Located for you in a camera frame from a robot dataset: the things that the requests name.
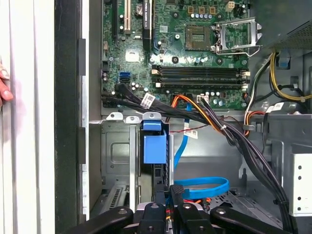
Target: white connector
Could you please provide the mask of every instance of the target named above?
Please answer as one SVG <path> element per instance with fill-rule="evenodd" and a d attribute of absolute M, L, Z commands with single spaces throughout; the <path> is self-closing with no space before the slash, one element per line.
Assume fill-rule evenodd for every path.
<path fill-rule="evenodd" d="M 234 8 L 235 8 L 235 2 L 229 1 L 228 4 L 226 4 L 226 6 L 225 6 L 225 11 L 226 12 L 232 12 Z"/>

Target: cable tie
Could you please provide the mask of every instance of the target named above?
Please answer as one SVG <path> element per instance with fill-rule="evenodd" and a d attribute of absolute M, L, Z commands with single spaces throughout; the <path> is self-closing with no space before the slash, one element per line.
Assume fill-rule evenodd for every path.
<path fill-rule="evenodd" d="M 273 200 L 274 205 L 289 205 L 289 201 Z"/>
<path fill-rule="evenodd" d="M 225 125 L 223 125 L 223 126 L 220 128 L 221 131 L 223 131 L 224 129 L 226 129 L 226 126 L 225 126 Z"/>

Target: cpu socket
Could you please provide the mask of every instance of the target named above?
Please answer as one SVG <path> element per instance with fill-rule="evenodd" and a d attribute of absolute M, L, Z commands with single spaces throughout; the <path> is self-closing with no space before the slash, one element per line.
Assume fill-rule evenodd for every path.
<path fill-rule="evenodd" d="M 205 26 L 186 26 L 186 50 L 207 51 L 211 48 L 210 29 Z"/>

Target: ram slot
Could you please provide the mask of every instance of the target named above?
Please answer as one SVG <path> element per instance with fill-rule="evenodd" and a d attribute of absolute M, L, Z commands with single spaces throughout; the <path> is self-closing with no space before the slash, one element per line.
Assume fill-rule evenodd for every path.
<path fill-rule="evenodd" d="M 157 88 L 165 89 L 206 89 L 215 90 L 239 90 L 246 84 L 241 79 L 184 79 L 184 78 L 160 78 L 156 81 Z"/>
<path fill-rule="evenodd" d="M 131 33 L 131 0 L 125 0 L 125 34 Z"/>
<path fill-rule="evenodd" d="M 242 71 L 235 68 L 154 66 L 152 75 L 180 78 L 239 78 Z"/>

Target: pcie slot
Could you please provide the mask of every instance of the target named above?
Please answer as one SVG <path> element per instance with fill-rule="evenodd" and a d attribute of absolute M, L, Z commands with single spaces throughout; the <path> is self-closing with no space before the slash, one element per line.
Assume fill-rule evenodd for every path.
<path fill-rule="evenodd" d="M 208 78 L 237 78 L 242 71 L 235 68 L 207 68 L 207 67 L 162 67 L 154 66 L 153 75 L 162 77 L 208 77 Z"/>
<path fill-rule="evenodd" d="M 119 20 L 119 14 L 118 14 L 118 0 L 113 0 L 113 13 L 112 13 L 112 34 L 113 39 L 115 43 L 118 42 L 118 20 Z"/>
<path fill-rule="evenodd" d="M 244 86 L 242 80 L 205 80 L 205 79 L 173 79 L 161 78 L 156 82 L 157 88 L 166 89 L 206 89 L 214 88 L 220 90 L 242 89 Z"/>
<path fill-rule="evenodd" d="M 131 0 L 125 0 L 125 33 L 131 33 Z"/>

